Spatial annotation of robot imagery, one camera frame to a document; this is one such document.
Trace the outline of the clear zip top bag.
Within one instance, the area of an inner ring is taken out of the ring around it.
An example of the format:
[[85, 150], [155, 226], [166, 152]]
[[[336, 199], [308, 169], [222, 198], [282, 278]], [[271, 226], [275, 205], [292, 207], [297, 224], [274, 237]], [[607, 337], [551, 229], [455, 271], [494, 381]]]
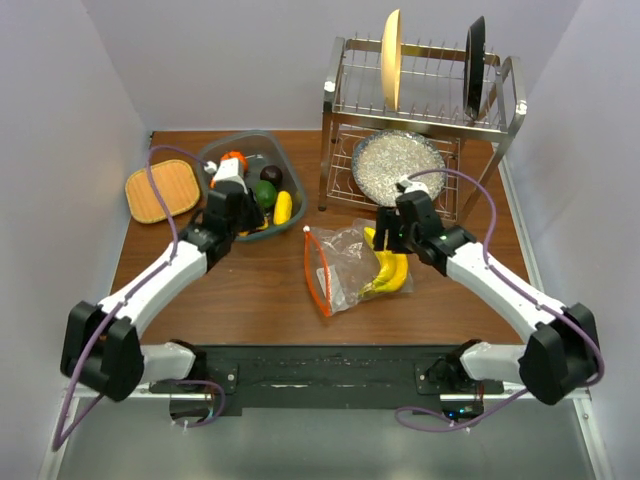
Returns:
[[305, 280], [314, 303], [326, 317], [363, 302], [414, 291], [409, 268], [409, 278], [401, 291], [359, 297], [361, 288], [373, 280], [379, 270], [378, 261], [364, 240], [365, 227], [375, 229], [375, 223], [358, 218], [352, 225], [338, 230], [303, 228]]

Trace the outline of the yellow fake squash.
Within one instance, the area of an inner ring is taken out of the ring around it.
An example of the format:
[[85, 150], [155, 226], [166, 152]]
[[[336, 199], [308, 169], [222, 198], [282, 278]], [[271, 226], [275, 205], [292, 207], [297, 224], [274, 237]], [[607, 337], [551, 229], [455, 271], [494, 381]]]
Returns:
[[238, 236], [240, 237], [247, 237], [249, 235], [253, 235], [253, 234], [257, 234], [259, 232], [265, 231], [266, 229], [269, 228], [269, 219], [268, 217], [264, 217], [264, 221], [261, 225], [251, 228], [249, 230], [246, 231], [242, 231], [238, 233]]

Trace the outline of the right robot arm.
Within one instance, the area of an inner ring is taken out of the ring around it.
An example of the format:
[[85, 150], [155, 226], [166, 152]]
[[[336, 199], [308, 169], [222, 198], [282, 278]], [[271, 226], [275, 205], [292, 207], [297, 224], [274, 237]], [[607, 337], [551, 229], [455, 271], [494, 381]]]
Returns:
[[470, 340], [431, 369], [459, 393], [480, 381], [524, 386], [554, 405], [603, 372], [595, 317], [583, 304], [567, 307], [528, 284], [492, 257], [468, 230], [445, 227], [423, 191], [400, 195], [376, 213], [374, 247], [414, 254], [459, 283], [513, 328], [519, 345]]

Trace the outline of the yellow fake banana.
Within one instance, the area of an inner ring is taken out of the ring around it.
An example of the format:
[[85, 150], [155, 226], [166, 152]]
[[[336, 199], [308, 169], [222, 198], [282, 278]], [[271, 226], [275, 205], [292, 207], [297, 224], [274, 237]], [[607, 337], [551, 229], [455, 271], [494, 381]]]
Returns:
[[409, 278], [409, 264], [406, 254], [396, 254], [389, 250], [374, 249], [375, 229], [365, 227], [363, 236], [366, 244], [376, 257], [379, 270], [376, 277], [359, 291], [360, 298], [401, 291]]

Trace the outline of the dark purple fake plum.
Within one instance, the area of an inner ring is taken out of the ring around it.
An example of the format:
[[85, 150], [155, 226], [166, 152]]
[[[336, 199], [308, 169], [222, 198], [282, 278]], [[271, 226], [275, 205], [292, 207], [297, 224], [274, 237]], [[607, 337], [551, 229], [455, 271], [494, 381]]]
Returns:
[[279, 188], [283, 181], [283, 172], [276, 165], [267, 165], [261, 170], [260, 179], [268, 181], [275, 188]]

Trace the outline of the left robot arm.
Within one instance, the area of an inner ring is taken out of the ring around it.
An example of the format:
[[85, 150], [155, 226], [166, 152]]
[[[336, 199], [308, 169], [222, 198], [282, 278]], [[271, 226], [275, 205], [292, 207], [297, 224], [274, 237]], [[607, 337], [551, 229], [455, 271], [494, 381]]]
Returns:
[[173, 381], [185, 392], [200, 390], [207, 380], [203, 353], [181, 341], [144, 346], [140, 338], [176, 296], [230, 252], [239, 233], [262, 223], [250, 188], [217, 182], [201, 217], [192, 219], [145, 271], [100, 302], [81, 301], [71, 309], [61, 373], [115, 402], [140, 384], [158, 381]]

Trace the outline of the small orange fake pumpkin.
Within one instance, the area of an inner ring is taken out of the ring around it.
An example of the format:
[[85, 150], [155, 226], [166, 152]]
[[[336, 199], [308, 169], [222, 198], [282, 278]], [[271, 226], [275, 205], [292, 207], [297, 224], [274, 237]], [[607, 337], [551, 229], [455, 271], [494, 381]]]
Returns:
[[247, 158], [240, 151], [230, 151], [226, 154], [227, 159], [235, 158], [242, 165], [243, 173], [246, 174], [249, 169]]

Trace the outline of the yellow fake corn cob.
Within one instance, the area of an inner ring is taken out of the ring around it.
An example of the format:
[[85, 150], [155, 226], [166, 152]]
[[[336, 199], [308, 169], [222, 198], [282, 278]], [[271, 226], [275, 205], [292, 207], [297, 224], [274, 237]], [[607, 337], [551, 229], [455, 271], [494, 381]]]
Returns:
[[280, 191], [276, 198], [276, 203], [273, 212], [273, 224], [284, 225], [290, 219], [292, 215], [293, 201], [289, 192]]

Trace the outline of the green fake lime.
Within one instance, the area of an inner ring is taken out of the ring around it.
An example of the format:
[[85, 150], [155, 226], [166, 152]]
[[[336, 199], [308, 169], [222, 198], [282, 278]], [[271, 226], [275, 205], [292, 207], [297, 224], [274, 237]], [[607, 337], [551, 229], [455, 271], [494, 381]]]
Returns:
[[276, 187], [267, 180], [259, 180], [254, 189], [256, 200], [264, 210], [271, 209], [276, 201], [278, 191]]

